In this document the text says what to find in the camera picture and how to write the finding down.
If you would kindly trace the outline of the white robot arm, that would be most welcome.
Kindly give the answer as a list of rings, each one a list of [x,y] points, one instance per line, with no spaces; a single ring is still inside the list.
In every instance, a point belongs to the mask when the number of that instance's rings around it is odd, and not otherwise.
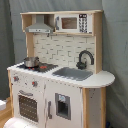
[[[18,118],[10,118],[3,126],[3,128],[24,128],[24,123]]]

